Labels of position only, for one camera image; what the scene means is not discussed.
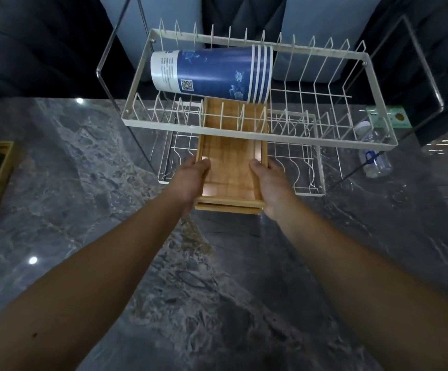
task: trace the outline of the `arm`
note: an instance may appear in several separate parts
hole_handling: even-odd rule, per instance
[[[184,162],[171,184],[119,226],[50,270],[0,314],[0,369],[75,368],[114,324],[179,218],[208,159]]]
[[[387,369],[448,370],[448,298],[305,206],[284,172],[251,162],[267,203],[340,317]]]

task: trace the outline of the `person's right arm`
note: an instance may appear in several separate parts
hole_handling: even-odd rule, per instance
[[[340,317],[386,369],[448,370],[448,297],[304,205],[281,168],[252,161],[267,207]]]

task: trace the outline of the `upper rack shelf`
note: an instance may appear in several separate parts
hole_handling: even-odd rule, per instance
[[[313,146],[374,149],[378,151],[391,150],[397,146],[397,139],[388,121],[386,106],[370,56],[365,52],[364,42],[361,42],[356,50],[350,50],[350,43],[347,40],[343,43],[341,49],[333,49],[334,43],[332,38],[329,39],[323,48],[320,48],[315,46],[314,38],[312,38],[308,46],[296,45],[294,35],[291,44],[282,42],[282,34],[279,35],[277,43],[265,42],[265,33],[262,34],[260,41],[248,40],[247,32],[245,32],[243,39],[231,38],[230,36],[230,29],[229,37],[216,37],[213,34],[213,29],[211,35],[203,35],[197,33],[196,25],[191,33],[181,32],[177,21],[174,30],[166,30],[161,20],[159,28],[150,30],[146,40],[127,102],[121,112],[124,124],[138,128]],[[287,55],[286,58],[289,59],[289,66],[285,75],[286,80],[279,87],[277,85],[272,86],[268,104],[265,107],[266,111],[256,112],[254,118],[245,117],[243,105],[242,111],[238,111],[234,116],[235,129],[208,127],[205,123],[206,117],[222,117],[223,109],[220,114],[215,111],[207,111],[205,107],[206,102],[201,96],[188,96],[159,91],[155,101],[153,101],[142,99],[137,92],[143,70],[148,69],[145,66],[147,62],[150,62],[150,56],[154,47],[157,46],[164,50],[164,44],[166,47],[171,44],[171,46],[179,49],[180,42],[192,42],[195,49],[198,43],[209,44],[210,47],[243,47],[252,44],[271,46],[275,52],[283,52],[275,54],[273,73],[275,73],[279,54],[285,54]],[[301,55],[300,58],[305,62],[303,73],[299,81],[290,83],[287,81],[289,67],[293,57],[297,58],[298,55]],[[312,69],[318,70],[318,73],[314,82],[308,86],[308,84],[302,82],[302,79],[309,70],[308,63],[313,56],[320,56],[322,64],[320,69]],[[335,60],[339,64],[326,85],[319,83],[318,79],[329,59]],[[334,84],[334,78],[338,74],[344,60],[354,60],[351,72],[347,75],[342,85]],[[378,127],[382,130],[379,134],[383,138],[377,142],[359,141],[354,131],[354,126],[358,122],[369,119],[365,106],[373,105],[364,104],[364,106],[360,106],[350,104],[353,96],[348,93],[353,80],[359,77],[359,75],[356,75],[352,79],[352,74],[357,68],[366,73],[373,102],[379,117],[382,119]],[[255,128],[254,131],[243,131],[240,125],[242,126],[245,122],[254,122],[261,126],[266,122],[268,123],[268,128],[261,127]]]

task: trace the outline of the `blue paper cup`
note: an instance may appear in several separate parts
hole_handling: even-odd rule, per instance
[[[159,91],[264,103],[270,92],[272,48],[154,52],[150,69]]]

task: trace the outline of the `plastic bottle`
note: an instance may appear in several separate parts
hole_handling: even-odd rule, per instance
[[[371,128],[369,121],[362,121],[355,126],[355,133],[358,140],[363,142],[379,142],[381,137],[379,133]],[[392,172],[392,165],[386,154],[377,156],[378,151],[359,150],[358,156],[362,164],[369,163],[363,167],[363,171],[368,178],[377,178],[388,175]]]

